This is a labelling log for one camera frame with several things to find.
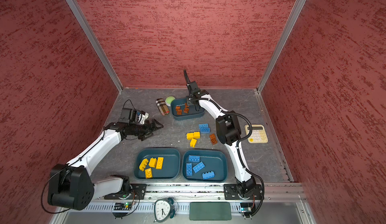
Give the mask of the yellow brick tall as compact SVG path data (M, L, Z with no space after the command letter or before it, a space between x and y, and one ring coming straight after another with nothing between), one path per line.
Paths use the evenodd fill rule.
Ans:
M161 170L161 169L162 169L162 167L163 167L163 161L164 161L164 157L158 157L158 158L157 158L156 169L158 169L158 170Z

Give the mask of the yellow brick bottom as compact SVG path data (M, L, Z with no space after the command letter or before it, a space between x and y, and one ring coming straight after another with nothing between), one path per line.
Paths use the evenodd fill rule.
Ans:
M196 147L196 144L197 144L197 139L192 138L191 141L190 141L190 147L191 147L191 148L195 148L195 147Z

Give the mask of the blue brick thin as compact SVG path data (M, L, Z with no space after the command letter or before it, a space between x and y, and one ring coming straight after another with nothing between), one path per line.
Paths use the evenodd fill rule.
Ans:
M198 162L200 162L200 156L189 155L188 156L188 161L192 162L192 163L198 163Z

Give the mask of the blue brick long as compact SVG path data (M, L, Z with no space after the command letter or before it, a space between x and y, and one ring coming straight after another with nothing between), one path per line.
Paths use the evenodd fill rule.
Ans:
M192 163L186 163L186 176L193 175L193 165Z

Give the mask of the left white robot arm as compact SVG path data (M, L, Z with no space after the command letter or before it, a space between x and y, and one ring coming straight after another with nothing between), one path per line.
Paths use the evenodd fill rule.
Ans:
M131 135L144 141L163 128L155 119L144 124L111 122L104 127L101 135L83 152L66 164L55 165L50 178L44 186L47 190L47 203L63 207L65 210L81 211L89 203L110 194L119 199L134 196L130 179L123 175L112 175L93 182L91 175L99 162L127 136Z

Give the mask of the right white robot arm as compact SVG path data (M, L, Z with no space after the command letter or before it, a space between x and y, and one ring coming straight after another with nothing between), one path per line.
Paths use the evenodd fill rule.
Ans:
M250 137L251 132L244 137L241 136L238 118L242 118L249 127L252 127L250 121L235 111L221 107L206 90L200 89L195 81L187 80L187 88L188 102L204 108L216 120L217 138L224 144L231 157L238 195L246 199L258 190L263 199L264 181L249 169L241 145L242 141Z

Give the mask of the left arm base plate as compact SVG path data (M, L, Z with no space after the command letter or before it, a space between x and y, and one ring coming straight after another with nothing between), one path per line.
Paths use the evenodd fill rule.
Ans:
M147 184L130 184L130 190L125 193L112 193L104 196L105 200L132 201L143 200L146 193Z

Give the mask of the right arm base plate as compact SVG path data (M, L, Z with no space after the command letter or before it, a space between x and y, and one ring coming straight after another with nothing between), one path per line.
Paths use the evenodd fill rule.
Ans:
M263 195L261 184L224 184L223 188L226 200L261 200Z

